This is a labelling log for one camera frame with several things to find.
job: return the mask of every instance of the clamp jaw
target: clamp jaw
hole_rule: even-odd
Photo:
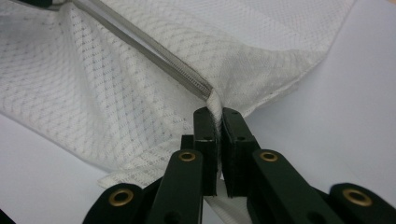
[[[203,196],[216,196],[220,152],[227,193],[247,197],[254,224],[396,222],[396,210],[368,189],[338,184],[327,195],[312,188],[280,153],[260,148],[237,111],[222,115],[218,138],[207,108],[195,111],[194,135],[182,136],[163,178],[145,189],[107,189],[84,224],[201,223]]]

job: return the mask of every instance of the white mesh fabric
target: white mesh fabric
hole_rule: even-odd
[[[71,4],[0,8],[2,113],[138,185],[160,177],[205,103]]]
[[[207,105],[219,121],[221,105],[246,116],[287,93],[353,0],[103,2],[204,77],[208,101],[73,4],[49,12],[0,0],[0,111],[113,171],[102,186],[145,187],[192,133],[194,110]],[[248,222],[243,200],[208,201],[227,223]]]
[[[101,0],[249,114],[327,52],[353,0]]]

